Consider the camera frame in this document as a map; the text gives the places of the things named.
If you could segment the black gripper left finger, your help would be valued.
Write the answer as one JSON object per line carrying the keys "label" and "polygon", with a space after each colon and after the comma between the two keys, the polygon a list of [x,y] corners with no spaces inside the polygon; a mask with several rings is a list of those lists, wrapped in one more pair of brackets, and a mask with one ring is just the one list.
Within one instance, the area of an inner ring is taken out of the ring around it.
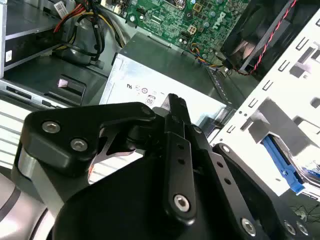
{"label": "black gripper left finger", "polygon": [[30,113],[15,164],[54,215],[74,195],[137,160],[164,166],[162,206],[184,226],[196,219],[191,143],[178,97],[169,94],[155,113],[141,102]]}

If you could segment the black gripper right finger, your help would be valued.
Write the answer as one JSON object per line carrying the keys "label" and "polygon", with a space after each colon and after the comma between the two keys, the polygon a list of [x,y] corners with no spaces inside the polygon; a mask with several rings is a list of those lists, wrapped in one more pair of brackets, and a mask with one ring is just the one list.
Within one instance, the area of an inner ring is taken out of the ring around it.
{"label": "black gripper right finger", "polygon": [[217,190],[224,220],[210,213],[221,240],[312,240],[298,216],[227,145],[211,147],[199,127],[190,123],[186,102],[178,99],[179,116],[205,182]]}

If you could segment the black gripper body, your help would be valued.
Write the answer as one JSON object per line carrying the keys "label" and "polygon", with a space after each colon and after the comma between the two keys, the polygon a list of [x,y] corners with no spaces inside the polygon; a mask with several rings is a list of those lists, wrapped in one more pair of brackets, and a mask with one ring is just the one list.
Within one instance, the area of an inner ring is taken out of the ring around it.
{"label": "black gripper body", "polygon": [[70,198],[56,218],[55,240],[237,240],[216,187],[195,172],[191,226],[164,211],[164,165],[136,160]]}

